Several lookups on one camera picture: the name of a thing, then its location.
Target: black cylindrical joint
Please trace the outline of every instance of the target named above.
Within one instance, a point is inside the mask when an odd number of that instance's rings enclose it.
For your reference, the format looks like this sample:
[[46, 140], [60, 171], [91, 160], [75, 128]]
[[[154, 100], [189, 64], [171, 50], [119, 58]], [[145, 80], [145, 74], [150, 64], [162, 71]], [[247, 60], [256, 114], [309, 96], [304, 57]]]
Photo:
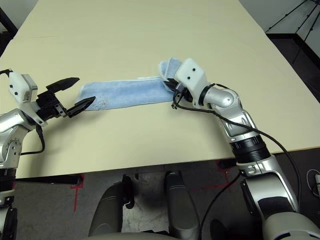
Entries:
[[16, 183], [16, 169], [0, 169], [0, 192], [14, 189]]
[[237, 141], [230, 145], [237, 162], [240, 164], [251, 163], [270, 157], [270, 152], [260, 135]]

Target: black cable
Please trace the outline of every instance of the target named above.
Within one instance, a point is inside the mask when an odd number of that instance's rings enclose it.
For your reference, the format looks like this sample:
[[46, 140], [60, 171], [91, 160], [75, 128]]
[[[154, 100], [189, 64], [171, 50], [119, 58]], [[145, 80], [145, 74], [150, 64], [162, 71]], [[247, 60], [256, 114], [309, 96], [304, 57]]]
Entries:
[[285, 149], [284, 146], [282, 146], [282, 144], [280, 142], [278, 142], [275, 138], [273, 138], [269, 134], [264, 133], [263, 131], [260, 131], [260, 130], [258, 130], [256, 128], [251, 127], [251, 126], [247, 126], [247, 125], [243, 125], [241, 123], [237, 123], [237, 122], [231, 121], [231, 120], [221, 116], [220, 114], [218, 114], [214, 110], [206, 110], [206, 109], [198, 109], [198, 108], [191, 108], [191, 107], [181, 106], [181, 105], [179, 105], [179, 103], [177, 103], [176, 96], [177, 96], [177, 91], [175, 91], [174, 95], [173, 95], [173, 103], [177, 108], [184, 109], [184, 110], [189, 110], [189, 111], [195, 111], [195, 112], [203, 112], [203, 113], [214, 114], [215, 116], [217, 116], [218, 118], [224, 120], [227, 123], [230, 123], [230, 124], [233, 124], [233, 125], [236, 125], [236, 126], [239, 126], [239, 127], [243, 127], [245, 129], [249, 129], [249, 130], [251, 130], [253, 132], [256, 132], [256, 133], [259, 133], [259, 134], [267, 137], [268, 139], [272, 140], [273, 142], [275, 142], [281, 148], [281, 150], [285, 153], [285, 155], [289, 159], [290, 163], [292, 164], [292, 167], [293, 167], [294, 172], [296, 174], [296, 180], [297, 180], [297, 184], [298, 184], [297, 201], [298, 201], [298, 203], [301, 202], [301, 194], [302, 194], [301, 193], [301, 187], [302, 187], [302, 184], [301, 184], [301, 177], [300, 177], [299, 169], [298, 169], [294, 159], [291, 157], [289, 152]]
[[42, 153], [42, 152], [45, 150], [45, 148], [46, 148], [46, 143], [45, 143], [45, 138], [44, 138], [44, 135], [43, 135], [42, 127], [41, 127], [40, 125], [36, 125], [35, 131], [36, 131], [36, 133], [38, 134], [39, 139], [40, 139], [40, 141], [41, 141], [42, 149], [41, 149], [40, 151], [27, 151], [27, 152], [22, 152], [22, 153], [20, 153], [20, 156], [22, 156], [22, 155], [30, 155], [30, 154], [40, 154], [40, 153]]
[[239, 172], [238, 175], [237, 175], [231, 182], [229, 182], [224, 188], [222, 188], [221, 191], [218, 192], [218, 194], [215, 195], [214, 199], [210, 202], [208, 208], [207, 208], [206, 211], [205, 211], [205, 214], [204, 214], [204, 216], [203, 216], [203, 219], [202, 219], [202, 222], [201, 222], [201, 225], [200, 225], [198, 240], [201, 239], [202, 229], [204, 228], [205, 220], [206, 220], [206, 218], [207, 218], [207, 216], [208, 216], [208, 213], [209, 213], [212, 205], [215, 203], [215, 201], [219, 198], [219, 196], [220, 196], [226, 189], [228, 189], [232, 184], [234, 184], [234, 183], [238, 180], [238, 178], [239, 178], [240, 176], [241, 176], [241, 173]]

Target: red tape marking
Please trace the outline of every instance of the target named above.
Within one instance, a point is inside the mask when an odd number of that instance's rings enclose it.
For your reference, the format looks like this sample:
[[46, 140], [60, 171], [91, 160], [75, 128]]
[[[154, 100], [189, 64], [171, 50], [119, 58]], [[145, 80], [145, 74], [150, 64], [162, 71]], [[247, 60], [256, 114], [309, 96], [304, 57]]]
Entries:
[[73, 212], [77, 210], [77, 203], [78, 203], [78, 191], [79, 189], [84, 188], [84, 183], [85, 183], [85, 175], [81, 174], [82, 177], [82, 183], [80, 185], [76, 186], [70, 186], [70, 189], [75, 189], [75, 196], [74, 196], [74, 204], [73, 204]]

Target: white cable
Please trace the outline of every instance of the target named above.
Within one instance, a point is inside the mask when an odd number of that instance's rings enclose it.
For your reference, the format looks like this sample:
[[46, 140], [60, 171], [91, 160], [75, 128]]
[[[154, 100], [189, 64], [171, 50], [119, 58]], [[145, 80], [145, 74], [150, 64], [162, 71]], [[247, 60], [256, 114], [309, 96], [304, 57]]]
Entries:
[[316, 172], [317, 174], [320, 175], [320, 171], [316, 170], [316, 169], [309, 169], [307, 172], [306, 172], [306, 184], [308, 185], [308, 188], [310, 189], [310, 191], [316, 195], [317, 197], [319, 197], [319, 194], [316, 194], [315, 192], [313, 192], [311, 186], [310, 186], [310, 183], [309, 183], [309, 173], [311, 172]]

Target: tripod leg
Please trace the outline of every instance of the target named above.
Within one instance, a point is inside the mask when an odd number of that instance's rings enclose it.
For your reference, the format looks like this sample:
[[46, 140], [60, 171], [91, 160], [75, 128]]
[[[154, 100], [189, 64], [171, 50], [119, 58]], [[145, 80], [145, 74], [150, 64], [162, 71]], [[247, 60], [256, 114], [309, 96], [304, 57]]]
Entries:
[[285, 19], [287, 16], [289, 16], [292, 12], [294, 12], [297, 8], [299, 8], [299, 7], [300, 7], [302, 4], [304, 4], [306, 1], [308, 1], [308, 0], [304, 0], [302, 3], [300, 3], [300, 4], [299, 4], [298, 6], [296, 6], [294, 9], [292, 9], [290, 12], [286, 13], [283, 18], [281, 18], [281, 19], [280, 19], [279, 21], [277, 21], [275, 24], [273, 24], [272, 26], [270, 26], [270, 27], [268, 28], [268, 30], [265, 31], [265, 33], [269, 32], [275, 25], [277, 25], [278, 23], [280, 23], [283, 19]]
[[314, 8], [311, 10], [311, 12], [306, 16], [305, 20], [301, 23], [300, 26], [298, 26], [298, 29], [295, 31], [295, 34], [300, 30], [300, 28], [305, 24], [305, 22], [308, 20], [308, 18], [311, 16], [311, 14], [314, 12], [318, 5], [316, 4]]
[[183, 240], [197, 240], [199, 217], [182, 177], [170, 172], [166, 175], [165, 182], [170, 235]]
[[304, 38], [304, 40], [303, 40], [303, 43], [301, 44], [301, 46], [300, 46], [300, 48], [299, 48], [298, 52], [296, 53], [296, 55], [295, 55], [295, 57], [294, 57], [294, 59], [293, 59], [293, 61], [292, 61], [292, 64], [294, 64], [294, 63], [295, 63], [295, 61], [296, 61], [296, 59], [297, 59], [297, 57], [298, 57], [298, 55], [299, 55], [299, 53], [300, 53], [300, 51], [301, 51], [301, 49], [302, 49], [302, 46], [305, 44], [305, 42], [306, 42], [306, 40], [307, 40], [307, 38], [308, 38], [308, 36], [309, 36], [310, 32], [314, 29], [314, 26], [315, 26], [315, 24], [316, 24], [316, 22], [317, 22], [317, 20], [318, 20], [319, 16], [320, 16], [320, 11], [318, 12], [318, 15], [316, 16], [316, 18], [315, 18], [315, 20], [314, 20], [314, 22], [313, 22], [312, 26], [310, 27], [309, 32], [308, 32], [308, 33], [307, 33], [307, 35], [305, 36], [305, 38]]

